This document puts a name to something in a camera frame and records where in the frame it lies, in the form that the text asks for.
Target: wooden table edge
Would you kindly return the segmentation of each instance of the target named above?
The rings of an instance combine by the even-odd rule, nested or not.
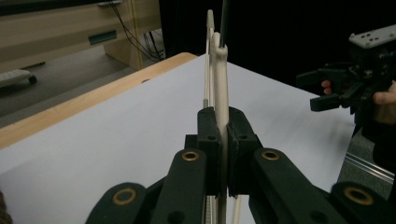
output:
[[[0,129],[0,149],[197,58],[183,52]]]

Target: dark background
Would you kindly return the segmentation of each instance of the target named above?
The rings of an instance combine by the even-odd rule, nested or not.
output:
[[[205,53],[206,13],[222,1],[160,0],[166,57]],[[396,23],[395,1],[229,0],[228,62],[295,86],[325,63],[349,62],[348,37]]]

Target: white table surface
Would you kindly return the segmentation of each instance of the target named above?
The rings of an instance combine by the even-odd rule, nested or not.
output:
[[[185,135],[197,133],[204,70],[201,56],[1,149],[0,190],[14,223],[84,223],[111,187],[148,187],[166,176]],[[354,129],[349,111],[311,112],[316,95],[231,63],[228,76],[230,106],[245,113],[262,144],[329,191]],[[240,223],[254,223],[247,196]]]

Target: cord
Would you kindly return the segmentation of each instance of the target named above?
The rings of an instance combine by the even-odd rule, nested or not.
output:
[[[128,41],[129,41],[135,48],[137,48],[140,52],[142,52],[143,55],[145,55],[145,56],[146,56],[149,60],[151,60],[152,62],[157,63],[157,62],[162,61],[162,60],[163,60],[162,57],[155,56],[155,55],[151,54],[147,49],[145,49],[145,47],[140,43],[140,41],[139,41],[139,40],[129,31],[129,29],[125,26],[125,24],[124,24],[124,22],[122,21],[122,18],[121,18],[121,16],[120,16],[120,13],[119,13],[119,11],[117,10],[117,7],[116,7],[116,5],[113,3],[113,1],[109,1],[109,3],[110,3],[110,5],[111,5],[111,7],[113,8],[114,12],[116,13],[116,15],[117,15],[117,17],[118,17],[118,19],[119,19],[119,21],[120,21],[120,23],[121,23],[121,25],[122,25],[123,31],[124,31],[124,33],[125,33],[125,35],[126,35]]]

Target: desk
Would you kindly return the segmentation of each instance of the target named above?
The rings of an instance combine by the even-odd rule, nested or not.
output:
[[[83,223],[111,187],[164,177],[196,133],[204,73],[203,56],[183,53],[1,129],[0,190],[15,223]],[[228,75],[230,106],[262,144],[329,191],[353,132],[349,111],[312,112],[312,93],[231,63]],[[253,223],[248,197],[241,212],[241,223]]]
[[[158,0],[124,0],[117,9],[138,39],[143,33],[161,29]],[[89,41],[90,36],[102,34],[108,34],[103,37],[106,41]],[[110,6],[88,4],[0,17],[0,73],[99,45],[106,54],[136,70],[144,67],[142,52],[127,40]]]

